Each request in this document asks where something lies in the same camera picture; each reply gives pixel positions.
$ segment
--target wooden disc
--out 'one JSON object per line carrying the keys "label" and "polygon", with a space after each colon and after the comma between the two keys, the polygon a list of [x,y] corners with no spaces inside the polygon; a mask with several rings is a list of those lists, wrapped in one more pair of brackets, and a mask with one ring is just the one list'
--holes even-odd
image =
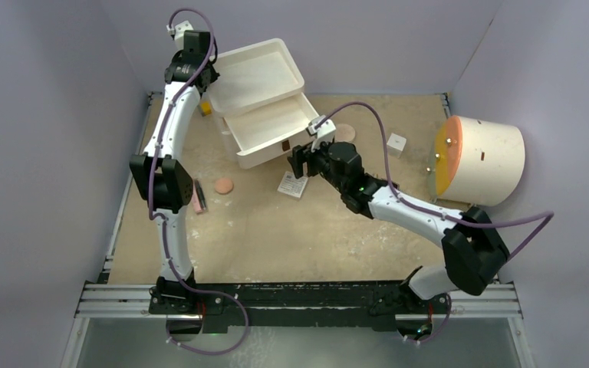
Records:
{"label": "wooden disc", "polygon": [[353,142],[355,129],[351,125],[338,124],[335,126],[335,142]]}
{"label": "wooden disc", "polygon": [[233,190],[233,181],[230,178],[216,180],[215,190],[219,194],[227,194]]}

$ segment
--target white block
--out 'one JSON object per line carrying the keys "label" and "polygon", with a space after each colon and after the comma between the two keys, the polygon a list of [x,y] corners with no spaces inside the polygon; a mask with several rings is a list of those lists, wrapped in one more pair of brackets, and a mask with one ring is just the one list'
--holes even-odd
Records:
{"label": "white block", "polygon": [[405,148],[406,142],[407,140],[405,137],[392,133],[387,141],[387,153],[395,157],[400,157],[400,154],[403,153],[403,148]]}

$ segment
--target wooden table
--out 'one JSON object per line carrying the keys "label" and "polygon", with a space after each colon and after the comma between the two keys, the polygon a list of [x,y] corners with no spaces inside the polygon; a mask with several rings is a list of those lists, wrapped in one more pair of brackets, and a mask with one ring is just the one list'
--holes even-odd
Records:
{"label": "wooden table", "polygon": [[[352,100],[372,104],[383,118],[387,136],[396,133],[407,138],[401,158],[390,157],[394,181],[405,193],[429,200],[426,161],[435,133],[446,119],[438,96],[308,98],[320,114]],[[153,132],[161,103],[160,98],[153,102],[143,146]],[[365,170],[384,177],[380,131],[370,112],[348,107],[334,122],[355,128],[354,144]],[[347,210],[335,189],[319,176],[308,181],[299,200],[277,192],[284,172],[291,170],[285,156],[240,169],[227,158],[210,117],[193,117],[181,162],[193,178],[200,179],[209,206],[201,215],[189,206],[186,215],[198,282],[403,279],[419,265],[443,261],[441,251],[426,239]],[[228,195],[213,190],[213,183],[222,176],[235,183]],[[109,283],[153,284],[160,263],[156,226],[148,220],[147,205],[133,184]]]}

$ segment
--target white cube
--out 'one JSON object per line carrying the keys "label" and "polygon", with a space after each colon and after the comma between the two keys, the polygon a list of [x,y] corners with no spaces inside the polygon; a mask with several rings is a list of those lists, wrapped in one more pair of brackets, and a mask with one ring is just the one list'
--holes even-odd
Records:
{"label": "white cube", "polygon": [[392,133],[390,139],[387,141],[387,152],[392,156],[400,157],[406,142],[405,137]]}

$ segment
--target cylindrical container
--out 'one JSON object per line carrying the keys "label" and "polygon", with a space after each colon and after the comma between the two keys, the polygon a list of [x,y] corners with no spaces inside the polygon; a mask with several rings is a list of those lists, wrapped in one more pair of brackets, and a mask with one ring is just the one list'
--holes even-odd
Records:
{"label": "cylindrical container", "polygon": [[432,196],[497,205],[512,194],[525,167],[525,142],[515,126],[452,116],[429,158]]}

